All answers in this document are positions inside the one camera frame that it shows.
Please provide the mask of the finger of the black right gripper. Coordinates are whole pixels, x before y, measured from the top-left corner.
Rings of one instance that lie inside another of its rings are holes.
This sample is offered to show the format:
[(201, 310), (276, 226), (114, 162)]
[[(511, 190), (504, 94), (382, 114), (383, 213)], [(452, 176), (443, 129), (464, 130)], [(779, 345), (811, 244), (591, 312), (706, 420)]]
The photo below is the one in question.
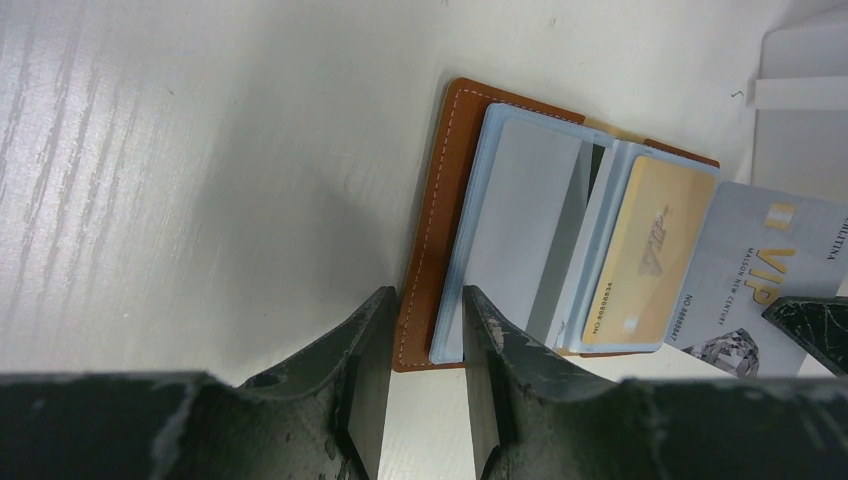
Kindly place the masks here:
[(762, 313), (836, 376), (847, 375), (847, 297), (781, 297)]

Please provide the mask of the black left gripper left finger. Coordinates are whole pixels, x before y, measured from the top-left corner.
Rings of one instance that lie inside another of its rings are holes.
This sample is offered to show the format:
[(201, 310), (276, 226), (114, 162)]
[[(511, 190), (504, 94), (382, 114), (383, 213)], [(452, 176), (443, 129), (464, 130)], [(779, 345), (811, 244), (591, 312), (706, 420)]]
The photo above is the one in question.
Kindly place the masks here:
[(5, 479), (374, 479), (397, 296), (229, 385), (200, 371), (1, 378)]

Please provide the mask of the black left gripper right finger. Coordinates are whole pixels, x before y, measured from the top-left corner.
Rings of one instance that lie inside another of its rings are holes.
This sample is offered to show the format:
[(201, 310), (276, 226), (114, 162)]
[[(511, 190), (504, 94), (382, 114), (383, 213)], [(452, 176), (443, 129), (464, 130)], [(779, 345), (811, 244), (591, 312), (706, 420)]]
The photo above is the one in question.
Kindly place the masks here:
[(843, 479), (843, 378), (615, 382), (554, 353), (477, 287), (463, 341), (479, 479)]

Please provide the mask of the silver VIP credit card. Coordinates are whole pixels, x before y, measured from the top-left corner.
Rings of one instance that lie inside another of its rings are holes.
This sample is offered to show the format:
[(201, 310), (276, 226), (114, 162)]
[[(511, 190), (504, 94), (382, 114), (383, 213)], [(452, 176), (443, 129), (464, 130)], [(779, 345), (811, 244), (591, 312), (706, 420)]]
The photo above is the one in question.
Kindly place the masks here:
[(665, 341), (735, 377), (794, 377), (807, 354), (764, 311), (782, 296), (832, 297), (846, 275), (846, 204), (723, 182)]

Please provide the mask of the gold credit card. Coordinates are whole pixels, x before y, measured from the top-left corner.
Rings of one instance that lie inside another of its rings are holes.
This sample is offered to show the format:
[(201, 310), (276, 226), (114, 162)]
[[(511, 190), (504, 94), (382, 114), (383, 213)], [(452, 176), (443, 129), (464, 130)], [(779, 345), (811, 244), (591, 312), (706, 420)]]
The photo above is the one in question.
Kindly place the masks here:
[(576, 345), (580, 352), (659, 348), (718, 183), (712, 165), (646, 155), (634, 160)]

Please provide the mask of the brown leather card holder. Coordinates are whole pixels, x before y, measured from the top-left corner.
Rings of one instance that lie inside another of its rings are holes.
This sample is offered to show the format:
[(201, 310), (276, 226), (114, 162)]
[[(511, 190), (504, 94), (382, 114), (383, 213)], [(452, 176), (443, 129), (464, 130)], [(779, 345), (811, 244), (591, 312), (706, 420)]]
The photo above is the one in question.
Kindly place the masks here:
[(719, 182), (714, 160), (452, 80), (403, 287), (394, 369), (464, 363), (467, 286), (557, 353), (657, 351)]

